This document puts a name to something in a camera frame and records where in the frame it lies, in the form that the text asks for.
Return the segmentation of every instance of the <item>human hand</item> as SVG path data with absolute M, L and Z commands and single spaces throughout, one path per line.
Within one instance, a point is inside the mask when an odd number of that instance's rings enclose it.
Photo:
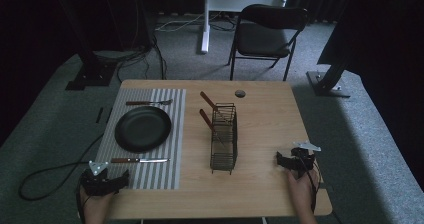
M 297 179 L 289 169 L 284 169 L 287 175 L 289 193 L 291 201 L 300 219 L 300 223 L 317 223 L 314 213 L 311 209 L 312 195 L 315 195 L 312 189 L 311 181 L 305 173 L 301 178 Z M 318 175 L 315 170 L 309 171 L 314 186 L 318 185 Z
M 103 224 L 106 220 L 109 204 L 114 193 L 104 196 L 88 196 L 83 187 L 80 188 L 81 204 L 84 209 L 86 224 Z

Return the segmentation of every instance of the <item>white desk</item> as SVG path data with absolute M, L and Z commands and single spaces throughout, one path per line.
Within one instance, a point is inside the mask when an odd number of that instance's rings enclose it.
M 209 48 L 209 11 L 240 12 L 251 4 L 284 6 L 285 3 L 286 0 L 205 0 L 202 53 L 207 53 Z

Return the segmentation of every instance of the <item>chair backrest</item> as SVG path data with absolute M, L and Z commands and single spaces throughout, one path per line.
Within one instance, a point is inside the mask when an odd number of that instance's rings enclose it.
M 303 31 L 308 23 L 308 11 L 297 7 L 253 4 L 241 11 L 238 24 L 241 20 L 248 20 L 272 29 Z

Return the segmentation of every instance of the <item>wrist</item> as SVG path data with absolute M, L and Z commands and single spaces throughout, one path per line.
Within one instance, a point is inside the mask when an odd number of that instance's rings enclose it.
M 299 217 L 300 224 L 316 224 L 316 219 L 311 208 L 297 209 L 297 216 Z

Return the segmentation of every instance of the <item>gray striped placemat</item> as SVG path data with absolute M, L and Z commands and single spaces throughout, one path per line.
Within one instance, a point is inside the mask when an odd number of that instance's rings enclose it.
M 113 111 L 106 126 L 96 162 L 110 162 L 112 158 L 170 158 L 165 163 L 110 163 L 108 177 L 121 176 L 130 171 L 130 189 L 178 189 L 183 137 L 185 89 L 131 89 L 118 92 Z M 138 106 L 126 106 L 126 101 L 162 101 L 173 99 L 170 105 L 154 105 L 170 117 L 172 128 L 166 141 L 146 153 L 131 153 L 122 149 L 115 141 L 115 126 L 128 111 Z

